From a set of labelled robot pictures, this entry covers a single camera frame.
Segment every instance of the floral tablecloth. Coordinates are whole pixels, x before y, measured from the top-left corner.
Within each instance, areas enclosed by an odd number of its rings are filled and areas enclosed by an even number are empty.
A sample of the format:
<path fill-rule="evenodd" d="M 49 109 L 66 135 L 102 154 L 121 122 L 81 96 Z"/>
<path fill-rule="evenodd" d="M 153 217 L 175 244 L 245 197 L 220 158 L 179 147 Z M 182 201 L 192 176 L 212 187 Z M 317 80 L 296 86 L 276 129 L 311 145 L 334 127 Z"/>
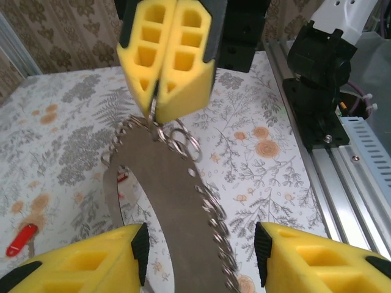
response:
<path fill-rule="evenodd" d="M 36 255 L 112 228 L 100 154 L 116 124 L 136 113 L 120 67 L 29 77 L 1 107 L 0 275 L 28 258 L 27 247 L 5 256 L 27 223 L 39 228 Z M 201 143 L 199 172 L 227 211 L 241 292 L 264 292 L 256 221 L 326 235 L 266 54 L 256 54 L 250 73 L 218 70 L 209 106 L 182 121 Z M 151 284 L 173 292 L 156 216 L 137 184 L 124 184 L 140 196 L 135 206 L 124 196 L 126 222 L 150 225 Z"/>

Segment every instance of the screw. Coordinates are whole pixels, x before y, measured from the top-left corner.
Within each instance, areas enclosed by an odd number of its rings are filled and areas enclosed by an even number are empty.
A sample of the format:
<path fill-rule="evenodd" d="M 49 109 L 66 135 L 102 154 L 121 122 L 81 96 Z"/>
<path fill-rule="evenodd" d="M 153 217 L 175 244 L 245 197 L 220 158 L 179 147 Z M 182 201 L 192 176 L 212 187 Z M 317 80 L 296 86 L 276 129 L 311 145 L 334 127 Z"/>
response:
<path fill-rule="evenodd" d="M 331 143 L 332 142 L 332 136 L 330 134 L 326 135 L 324 137 L 324 142 Z"/>

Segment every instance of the metal chain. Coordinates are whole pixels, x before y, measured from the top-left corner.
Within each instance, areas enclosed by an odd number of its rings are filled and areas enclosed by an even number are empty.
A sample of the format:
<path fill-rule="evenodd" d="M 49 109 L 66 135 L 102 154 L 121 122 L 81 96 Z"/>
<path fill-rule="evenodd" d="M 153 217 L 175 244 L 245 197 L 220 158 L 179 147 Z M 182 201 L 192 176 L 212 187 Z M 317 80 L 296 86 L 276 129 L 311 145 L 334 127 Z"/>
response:
<path fill-rule="evenodd" d="M 189 153 L 187 149 L 188 143 L 195 148 L 195 151 L 198 154 L 197 158 L 191 158 L 194 162 L 200 162 L 202 159 L 201 147 L 198 141 L 190 134 L 186 129 L 184 124 L 177 120 L 177 123 L 180 125 L 180 128 L 174 128 L 167 135 L 163 132 L 163 127 L 157 125 L 156 123 L 151 123 L 143 117 L 135 117 L 131 115 L 128 119 L 123 121 L 115 130 L 115 137 L 112 140 L 112 145 L 109 147 L 109 151 L 102 154 L 101 161 L 104 165 L 109 166 L 112 155 L 117 151 L 117 147 L 121 145 L 121 137 L 125 136 L 128 131 L 131 131 L 134 127 L 145 128 L 151 132 L 152 139 L 164 142 L 167 147 L 176 151 L 184 159 L 187 159 L 187 154 Z M 183 134 L 185 137 L 185 143 L 181 143 L 174 139 L 175 133 Z M 201 195 L 203 200 L 203 209 L 209 215 L 209 226 L 214 231 L 214 241 L 219 247 L 219 257 L 222 261 L 222 271 L 227 276 L 226 287 L 235 293 L 239 293 L 239 283 L 236 277 L 236 271 L 238 269 L 232 247 L 228 240 L 229 230 L 227 225 L 224 223 L 224 220 L 227 218 L 227 215 L 220 205 L 218 199 L 214 194 L 207 188 L 207 186 L 195 186 L 196 191 Z"/>

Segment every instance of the curved metal plate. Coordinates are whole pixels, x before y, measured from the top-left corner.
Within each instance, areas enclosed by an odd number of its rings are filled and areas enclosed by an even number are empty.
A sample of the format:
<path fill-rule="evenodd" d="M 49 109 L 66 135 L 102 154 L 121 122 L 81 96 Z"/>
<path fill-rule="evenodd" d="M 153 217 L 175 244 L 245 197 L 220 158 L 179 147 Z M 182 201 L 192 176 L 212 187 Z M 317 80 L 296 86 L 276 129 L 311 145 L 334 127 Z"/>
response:
<path fill-rule="evenodd" d="M 203 183 L 193 161 L 183 159 L 165 143 L 152 141 L 145 128 L 127 131 L 121 142 L 103 176 L 114 226 L 124 225 L 117 195 L 117 171 L 124 165 L 139 181 L 159 220 L 170 251 L 175 292 L 229 292 L 213 229 L 195 189 Z"/>

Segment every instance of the metal extrusion frame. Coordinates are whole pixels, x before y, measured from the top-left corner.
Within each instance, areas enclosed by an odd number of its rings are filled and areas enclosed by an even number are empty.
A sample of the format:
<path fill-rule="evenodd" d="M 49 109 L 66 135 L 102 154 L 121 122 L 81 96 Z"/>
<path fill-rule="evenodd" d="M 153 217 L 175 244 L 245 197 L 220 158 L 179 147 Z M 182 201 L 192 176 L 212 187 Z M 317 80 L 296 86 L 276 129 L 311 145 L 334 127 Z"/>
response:
<path fill-rule="evenodd" d="M 359 121 L 366 125 L 366 122 L 357 118 L 342 120 L 351 139 L 348 146 L 312 151 L 304 147 L 282 87 L 284 79 L 297 77 L 287 65 L 290 45 L 291 41 L 284 40 L 264 42 L 327 235 L 335 241 L 372 250 L 391 259 L 390 203 L 373 173 L 374 169 L 370 168 L 373 160 L 357 146 L 361 144 L 353 131 L 354 123 Z M 369 127 L 366 131 L 368 136 L 376 138 Z"/>

